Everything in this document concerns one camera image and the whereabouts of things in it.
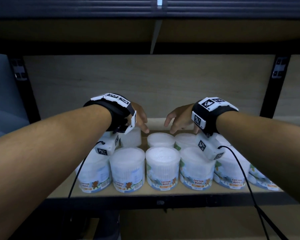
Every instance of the black cable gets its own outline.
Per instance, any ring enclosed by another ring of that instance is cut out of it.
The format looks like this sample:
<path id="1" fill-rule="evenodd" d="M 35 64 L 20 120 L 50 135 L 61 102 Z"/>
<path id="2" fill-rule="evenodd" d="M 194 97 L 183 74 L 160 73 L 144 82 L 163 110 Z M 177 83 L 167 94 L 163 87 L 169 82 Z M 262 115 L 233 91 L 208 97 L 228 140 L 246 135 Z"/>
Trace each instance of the black cable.
<path id="1" fill-rule="evenodd" d="M 98 142 L 96 143 L 96 145 L 99 144 L 99 143 L 101 143 L 102 145 L 105 144 L 103 141 L 98 141 Z M 80 168 L 79 168 L 79 170 L 78 170 L 78 172 L 77 172 L 77 174 L 76 174 L 76 176 L 75 176 L 75 178 L 74 178 L 74 181 L 73 181 L 73 183 L 72 183 L 70 192 L 69 192 L 69 194 L 68 194 L 68 198 L 67 198 L 67 201 L 66 201 L 66 203 L 65 203 L 65 210 L 64 210 L 63 216 L 62 216 L 62 222 L 61 222 L 61 228 L 60 228 L 60 236 L 59 236 L 59 239 L 62 239 L 62 231 L 63 231 L 63 226 L 64 226 L 64 223 L 65 223 L 66 210 L 67 210 L 67 208 L 68 208 L 68 206 L 69 206 L 69 201 L 70 201 L 70 197 L 71 197 L 73 188 L 74 188 L 75 185 L 76 185 L 76 181 L 77 181 L 77 179 L 78 179 L 79 173 L 80 173 L 80 171 L 81 171 L 81 169 L 82 169 L 82 166 L 84 165 L 84 162 L 86 161 L 87 157 L 88 157 L 88 156 L 86 156 L 86 157 L 84 158 L 84 160 L 82 161 L 82 163 L 81 163 L 81 165 L 80 165 Z"/>
<path id="2" fill-rule="evenodd" d="M 238 158 L 236 157 L 235 153 L 234 153 L 229 147 L 227 147 L 227 146 L 225 146 L 225 145 L 219 146 L 218 149 L 220 149 L 220 148 L 222 148 L 222 147 L 228 148 L 228 149 L 232 152 L 232 154 L 233 154 L 233 156 L 235 157 L 235 159 L 237 160 L 237 163 L 239 164 L 239 167 L 240 167 L 240 169 L 241 169 L 241 171 L 242 171 L 242 173 L 243 173 L 244 179 L 245 179 L 245 181 L 246 181 L 246 183 L 247 183 L 247 186 L 248 186 L 248 188 L 249 188 L 249 191 L 250 191 L 250 194 L 251 194 L 253 203 L 254 203 L 254 207 L 256 208 L 256 210 L 257 210 L 257 212 L 258 212 L 258 215 L 259 215 L 259 217 L 260 217 L 260 221 L 261 221 L 261 224 L 262 224 L 262 227 L 263 227 L 263 230 L 264 230 L 264 234 L 265 234 L 267 240 L 269 240 L 268 232 L 267 232 L 267 230 L 266 230 L 266 226 L 265 226 L 265 224 L 264 224 L 264 222 L 263 222 L 263 219 L 262 219 L 262 216 L 261 216 L 261 213 L 260 213 L 260 210 L 261 210 L 261 209 L 259 208 L 259 206 L 258 206 L 257 203 L 256 203 L 256 200 L 255 200 L 255 198 L 254 198 L 254 196 L 253 196 L 253 193 L 252 193 L 252 190 L 251 190 L 251 188 L 250 188 L 248 179 L 247 179 L 247 177 L 246 177 L 246 174 L 244 173 L 244 170 L 243 170 L 243 168 L 242 168 L 242 166 L 241 166 L 241 164 L 240 164 Z"/>

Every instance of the product label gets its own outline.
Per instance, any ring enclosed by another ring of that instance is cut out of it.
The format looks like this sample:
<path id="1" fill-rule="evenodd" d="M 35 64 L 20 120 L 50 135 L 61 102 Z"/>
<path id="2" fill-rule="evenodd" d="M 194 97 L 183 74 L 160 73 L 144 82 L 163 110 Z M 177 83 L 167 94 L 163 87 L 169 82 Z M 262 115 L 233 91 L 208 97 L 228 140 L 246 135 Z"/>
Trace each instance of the product label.
<path id="1" fill-rule="evenodd" d="M 181 147 L 177 145 L 177 143 L 174 144 L 174 148 L 177 149 L 178 151 L 181 150 Z"/>
<path id="2" fill-rule="evenodd" d="M 188 188 L 193 190 L 206 190 L 212 185 L 213 169 L 206 178 L 193 178 L 187 172 L 187 165 L 180 160 L 180 181 Z"/>
<path id="3" fill-rule="evenodd" d="M 92 182 L 79 182 L 79 187 L 84 193 L 96 193 L 108 187 L 111 183 L 110 167 L 100 168 L 96 172 L 96 180 Z"/>
<path id="4" fill-rule="evenodd" d="M 234 190 L 240 190 L 246 185 L 246 180 L 244 179 L 243 175 L 242 177 L 236 177 L 236 178 L 225 175 L 222 163 L 220 163 L 219 161 L 216 161 L 213 179 L 218 184 Z"/>
<path id="5" fill-rule="evenodd" d="M 174 187 L 176 187 L 178 183 L 178 172 L 176 171 L 176 176 L 172 179 L 160 179 L 153 176 L 153 171 L 151 169 L 151 166 L 147 164 L 147 182 L 148 184 L 156 189 L 161 191 L 171 190 Z"/>
<path id="6" fill-rule="evenodd" d="M 250 165 L 248 180 L 253 185 L 263 188 L 265 190 L 274 190 L 274 191 L 279 190 L 279 187 L 276 184 L 274 184 L 270 179 L 264 176 L 252 164 Z"/>
<path id="7" fill-rule="evenodd" d="M 130 193 L 140 189 L 143 186 L 143 170 L 138 168 L 131 172 L 128 180 L 122 180 L 113 175 L 113 185 L 121 193 Z"/>

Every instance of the hand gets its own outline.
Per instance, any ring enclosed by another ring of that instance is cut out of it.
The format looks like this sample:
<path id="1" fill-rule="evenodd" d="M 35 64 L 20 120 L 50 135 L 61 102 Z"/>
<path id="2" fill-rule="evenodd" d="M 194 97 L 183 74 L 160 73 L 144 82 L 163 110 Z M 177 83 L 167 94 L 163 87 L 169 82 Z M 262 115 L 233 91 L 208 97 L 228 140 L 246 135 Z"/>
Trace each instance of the hand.
<path id="1" fill-rule="evenodd" d="M 149 133 L 149 129 L 145 123 L 148 122 L 147 115 L 143 108 L 134 102 L 131 102 L 134 110 L 136 110 L 136 126 L 139 127 L 144 133 Z"/>
<path id="2" fill-rule="evenodd" d="M 174 118 L 170 129 L 171 134 L 176 133 L 177 130 L 184 129 L 185 127 L 193 123 L 191 119 L 192 106 L 193 104 L 183 105 L 168 114 L 166 121 L 164 122 L 164 126 L 167 127 Z M 195 126 L 193 130 L 194 133 L 198 133 L 199 128 Z"/>

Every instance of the cotton buds container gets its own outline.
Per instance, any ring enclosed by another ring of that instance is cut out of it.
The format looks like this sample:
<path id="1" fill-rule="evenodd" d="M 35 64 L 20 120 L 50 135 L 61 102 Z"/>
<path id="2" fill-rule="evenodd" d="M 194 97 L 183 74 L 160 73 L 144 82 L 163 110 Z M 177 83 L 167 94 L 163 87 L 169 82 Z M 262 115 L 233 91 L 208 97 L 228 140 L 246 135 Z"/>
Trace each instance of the cotton buds container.
<path id="1" fill-rule="evenodd" d="M 243 171 L 248 176 L 250 163 L 233 147 L 229 148 L 237 156 Z M 246 185 L 244 175 L 230 150 L 226 150 L 223 157 L 216 160 L 213 179 L 229 189 L 240 190 Z"/>
<path id="2" fill-rule="evenodd" d="M 78 173 L 81 164 L 75 169 Z M 111 183 L 109 157 L 92 149 L 78 175 L 79 187 L 84 193 L 99 192 Z"/>
<path id="3" fill-rule="evenodd" d="M 270 179 L 263 175 L 252 164 L 250 165 L 249 175 L 247 178 L 250 183 L 265 190 L 279 190 L 279 187 L 277 185 L 275 185 Z"/>
<path id="4" fill-rule="evenodd" d="M 128 134 L 121 134 L 121 145 L 123 147 L 138 147 L 141 145 L 141 129 L 135 127 Z"/>
<path id="5" fill-rule="evenodd" d="M 216 160 L 211 161 L 197 147 L 181 149 L 180 181 L 193 190 L 206 190 L 212 185 Z"/>
<path id="6" fill-rule="evenodd" d="M 136 191 L 145 181 L 145 152 L 136 147 L 116 150 L 110 157 L 113 185 L 122 193 Z"/>
<path id="7" fill-rule="evenodd" d="M 153 133 L 148 136 L 149 147 L 174 147 L 174 136 L 167 133 Z"/>
<path id="8" fill-rule="evenodd" d="M 196 135 L 190 133 L 181 133 L 175 136 L 176 144 L 174 148 L 180 151 L 186 147 L 196 146 Z"/>
<path id="9" fill-rule="evenodd" d="M 180 153 L 171 147 L 151 147 L 145 153 L 148 184 L 156 190 L 171 190 L 178 183 Z"/>

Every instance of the barcode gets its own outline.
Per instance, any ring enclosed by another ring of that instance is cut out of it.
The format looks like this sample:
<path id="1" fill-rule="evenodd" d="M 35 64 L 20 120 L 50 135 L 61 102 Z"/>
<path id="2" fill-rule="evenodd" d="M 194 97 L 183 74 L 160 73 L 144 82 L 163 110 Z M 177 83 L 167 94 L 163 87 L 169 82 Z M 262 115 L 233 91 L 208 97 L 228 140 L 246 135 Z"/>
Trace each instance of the barcode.
<path id="1" fill-rule="evenodd" d="M 109 180 L 110 179 L 107 179 L 107 181 L 104 181 L 102 184 L 101 184 L 101 188 L 103 189 L 104 187 L 106 187 L 108 184 L 109 184 Z"/>
<path id="2" fill-rule="evenodd" d="M 139 189 L 142 186 L 142 181 L 140 181 L 139 183 L 137 183 L 136 185 L 133 186 L 134 190 Z"/>

